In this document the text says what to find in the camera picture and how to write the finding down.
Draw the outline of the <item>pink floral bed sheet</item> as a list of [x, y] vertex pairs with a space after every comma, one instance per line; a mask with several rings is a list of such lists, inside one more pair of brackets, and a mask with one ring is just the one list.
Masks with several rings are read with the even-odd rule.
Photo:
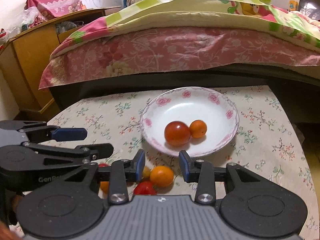
[[122, 75], [207, 70], [234, 63], [277, 66], [319, 78], [319, 53], [252, 30], [168, 27], [102, 37], [53, 56], [41, 89]]

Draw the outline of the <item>dark brown longan fruit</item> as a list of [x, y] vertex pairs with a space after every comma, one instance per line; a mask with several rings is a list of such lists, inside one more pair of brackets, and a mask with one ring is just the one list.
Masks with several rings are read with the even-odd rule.
[[150, 173], [151, 173], [151, 170], [147, 166], [145, 166], [144, 169], [143, 169], [143, 173], [142, 173], [142, 179], [143, 180], [149, 180]]

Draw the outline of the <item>dark picture frame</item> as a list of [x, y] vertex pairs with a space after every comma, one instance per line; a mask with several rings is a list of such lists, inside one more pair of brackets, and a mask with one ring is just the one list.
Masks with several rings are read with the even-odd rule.
[[299, 0], [298, 11], [313, 20], [320, 19], [320, 0]]

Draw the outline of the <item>dark bed frame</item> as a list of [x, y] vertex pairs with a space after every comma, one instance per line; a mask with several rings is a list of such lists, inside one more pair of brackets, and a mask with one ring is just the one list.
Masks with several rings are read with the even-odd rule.
[[289, 120], [319, 125], [319, 78], [298, 69], [235, 63], [208, 70], [131, 74], [54, 86], [49, 90], [63, 110], [77, 101], [103, 95], [197, 86], [208, 88], [268, 85]]

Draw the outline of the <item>red oval tomato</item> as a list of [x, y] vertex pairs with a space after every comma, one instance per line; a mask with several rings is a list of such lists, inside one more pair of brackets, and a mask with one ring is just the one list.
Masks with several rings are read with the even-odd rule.
[[157, 191], [150, 181], [140, 182], [133, 190], [134, 195], [156, 195]]

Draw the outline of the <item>pink lace cloth cover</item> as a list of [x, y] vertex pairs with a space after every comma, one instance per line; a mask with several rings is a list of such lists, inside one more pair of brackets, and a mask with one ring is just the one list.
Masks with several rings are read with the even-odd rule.
[[46, 20], [86, 10], [82, 0], [27, 0], [25, 9], [35, 7]]

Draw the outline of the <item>wooden cabinet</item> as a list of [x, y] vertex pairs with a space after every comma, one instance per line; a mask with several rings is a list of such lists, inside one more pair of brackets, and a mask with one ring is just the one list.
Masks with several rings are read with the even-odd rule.
[[48, 121], [60, 111], [50, 91], [40, 90], [39, 83], [51, 53], [78, 28], [58, 34], [55, 27], [66, 21], [88, 24], [120, 10], [118, 5], [73, 12], [23, 31], [8, 41], [1, 52], [1, 70], [18, 105], [18, 116]]

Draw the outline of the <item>white floral rimmed plate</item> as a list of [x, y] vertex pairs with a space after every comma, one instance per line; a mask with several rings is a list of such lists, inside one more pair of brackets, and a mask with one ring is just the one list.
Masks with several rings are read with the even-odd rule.
[[[172, 121], [190, 125], [202, 120], [207, 133], [191, 138], [178, 147], [169, 145], [164, 129]], [[203, 87], [182, 87], [169, 90], [152, 99], [140, 116], [140, 131], [144, 139], [161, 153], [178, 156], [186, 150], [191, 157], [210, 155], [225, 147], [236, 135], [239, 113], [234, 103], [218, 91]]]

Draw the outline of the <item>small red tomato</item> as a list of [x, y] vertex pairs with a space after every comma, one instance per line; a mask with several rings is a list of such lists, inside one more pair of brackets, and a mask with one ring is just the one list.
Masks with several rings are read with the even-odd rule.
[[98, 166], [99, 166], [99, 167], [108, 167], [109, 165], [106, 164], [106, 163], [99, 163]]

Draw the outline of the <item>large red tomato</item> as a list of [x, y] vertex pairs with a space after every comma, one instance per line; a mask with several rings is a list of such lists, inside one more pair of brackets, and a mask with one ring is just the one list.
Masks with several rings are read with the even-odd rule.
[[191, 137], [189, 127], [181, 121], [172, 121], [164, 129], [166, 142], [174, 147], [186, 144]]

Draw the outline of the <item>yellow-orange mandarin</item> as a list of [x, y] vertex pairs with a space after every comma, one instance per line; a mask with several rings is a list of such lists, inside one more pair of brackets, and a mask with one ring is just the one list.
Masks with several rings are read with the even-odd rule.
[[155, 166], [150, 172], [149, 179], [157, 187], [167, 187], [174, 181], [174, 173], [167, 166]]

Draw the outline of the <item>small orange mandarin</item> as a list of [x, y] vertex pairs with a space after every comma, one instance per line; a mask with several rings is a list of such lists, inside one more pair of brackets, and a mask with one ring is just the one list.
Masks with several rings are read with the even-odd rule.
[[202, 138], [207, 133], [207, 125], [202, 120], [195, 120], [189, 126], [190, 135], [195, 138]]

